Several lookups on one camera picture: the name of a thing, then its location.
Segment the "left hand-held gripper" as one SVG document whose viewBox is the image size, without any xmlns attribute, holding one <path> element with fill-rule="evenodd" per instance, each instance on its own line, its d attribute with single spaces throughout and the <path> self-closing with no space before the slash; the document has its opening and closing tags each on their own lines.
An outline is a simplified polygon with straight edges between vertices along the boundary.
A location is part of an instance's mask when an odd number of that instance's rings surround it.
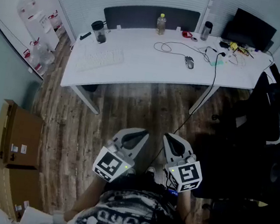
<svg viewBox="0 0 280 224">
<path fill-rule="evenodd" d="M 113 141 L 103 146 L 93 163 L 93 172 L 112 182 L 135 164 L 134 160 L 139 155 L 149 138 L 146 129 L 128 128 L 118 131 L 113 136 Z"/>
</svg>

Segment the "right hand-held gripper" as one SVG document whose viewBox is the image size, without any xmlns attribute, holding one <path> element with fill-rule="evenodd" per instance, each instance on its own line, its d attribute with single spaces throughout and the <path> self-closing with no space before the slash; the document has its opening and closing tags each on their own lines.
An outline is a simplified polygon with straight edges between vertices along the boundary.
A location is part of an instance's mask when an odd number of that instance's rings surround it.
<svg viewBox="0 0 280 224">
<path fill-rule="evenodd" d="M 164 169 L 171 186 L 178 193 L 198 188 L 202 182 L 201 166 L 196 160 L 190 143 L 170 133 L 164 134 L 163 142 L 167 161 Z M 175 162 L 177 157 L 183 159 Z"/>
</svg>

